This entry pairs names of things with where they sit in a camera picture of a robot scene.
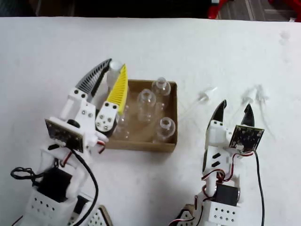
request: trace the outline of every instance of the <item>clear plastic bottle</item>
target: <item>clear plastic bottle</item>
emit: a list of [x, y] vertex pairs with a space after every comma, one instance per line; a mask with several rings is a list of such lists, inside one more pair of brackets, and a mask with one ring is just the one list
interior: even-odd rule
[[126, 105], [123, 111], [123, 115], [119, 117], [117, 126], [113, 133], [113, 137], [116, 140], [128, 140], [130, 132], [128, 131], [129, 122], [129, 106]]
[[138, 120], [150, 122], [155, 110], [156, 96], [149, 89], [142, 90], [137, 98]]
[[170, 95], [170, 84], [165, 78], [158, 78], [151, 85], [151, 90], [156, 95], [156, 109], [164, 110], [168, 106]]
[[109, 87], [109, 91], [112, 90], [123, 64], [119, 61], [111, 61], [109, 64], [110, 68], [107, 73], [107, 84]]
[[164, 117], [160, 120], [156, 128], [156, 133], [153, 143], [167, 143], [175, 132], [175, 123], [169, 117]]

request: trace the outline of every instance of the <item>circuit board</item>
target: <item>circuit board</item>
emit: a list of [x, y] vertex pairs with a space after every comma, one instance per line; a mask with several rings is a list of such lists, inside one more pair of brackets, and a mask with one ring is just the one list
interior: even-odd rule
[[237, 148], [243, 145], [243, 152], [256, 151], [264, 129], [236, 125], [229, 147]]
[[65, 144], [72, 144], [72, 148], [76, 151], [83, 152], [83, 137], [67, 128], [64, 128], [48, 119], [45, 119], [48, 134], [51, 139], [59, 140]]

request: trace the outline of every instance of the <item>white table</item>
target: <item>white table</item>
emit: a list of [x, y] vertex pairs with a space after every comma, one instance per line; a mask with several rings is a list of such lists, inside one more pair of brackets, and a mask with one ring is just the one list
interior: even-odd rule
[[[262, 84], [270, 100], [259, 145], [266, 224], [299, 225], [301, 208], [301, 24], [200, 19], [0, 18], [0, 225], [22, 215], [30, 181], [10, 177], [16, 166], [37, 169], [44, 118], [57, 115], [69, 90], [92, 67], [119, 59], [131, 79], [164, 76], [178, 84], [183, 114], [198, 93], [218, 91], [179, 122], [172, 154], [106, 150], [94, 167], [102, 203], [115, 226], [167, 225], [193, 203], [205, 130], [227, 99], [225, 123], [240, 123], [241, 95]], [[264, 128], [257, 103], [255, 125]], [[247, 193], [239, 225], [259, 226], [261, 200], [255, 158], [243, 160]], [[89, 180], [84, 192], [94, 195]]]

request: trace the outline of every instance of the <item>robotic arm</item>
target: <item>robotic arm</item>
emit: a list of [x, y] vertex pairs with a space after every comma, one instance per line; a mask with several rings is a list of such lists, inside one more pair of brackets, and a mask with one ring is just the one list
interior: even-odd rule
[[[220, 103], [207, 127], [202, 177], [206, 184], [195, 196], [194, 204], [187, 204], [170, 226], [238, 225], [238, 203], [243, 202], [243, 167], [239, 159], [255, 154], [258, 164], [256, 149], [264, 130], [254, 127], [253, 111], [248, 105], [241, 125], [237, 125], [232, 133], [223, 124], [226, 105], [226, 100]], [[229, 181], [234, 182], [234, 186], [225, 184]]]
[[[87, 226], [111, 225], [103, 206], [98, 204], [98, 184], [90, 169], [91, 152], [104, 149], [113, 133], [118, 116], [122, 114], [127, 98], [126, 67], [120, 69], [115, 86], [107, 100], [97, 110], [91, 103], [107, 71], [111, 59], [92, 69], [73, 88], [58, 117], [45, 119], [49, 138], [41, 147], [41, 163], [37, 174], [30, 168], [15, 168], [11, 176], [31, 179], [32, 193], [21, 226]], [[62, 168], [73, 168], [72, 175]], [[20, 176], [18, 172], [29, 173]], [[80, 195], [88, 176], [95, 185], [92, 201]]]

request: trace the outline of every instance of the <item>cardboard box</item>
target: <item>cardboard box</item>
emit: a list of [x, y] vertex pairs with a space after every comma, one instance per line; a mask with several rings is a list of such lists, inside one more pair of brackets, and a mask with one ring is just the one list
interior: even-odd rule
[[[143, 89], [151, 89], [153, 81], [148, 80], [128, 80], [129, 93], [127, 105], [129, 105], [128, 128], [129, 139], [116, 140], [113, 136], [107, 143], [107, 148], [127, 149], [150, 152], [172, 152], [177, 144], [178, 138], [178, 116], [177, 116], [177, 84], [170, 81], [171, 92], [167, 109], [165, 111], [156, 111], [153, 120], [150, 123], [139, 122], [137, 119], [137, 97]], [[163, 117], [170, 117], [175, 122], [175, 133], [169, 139], [169, 143], [153, 143], [155, 129], [159, 120]]]

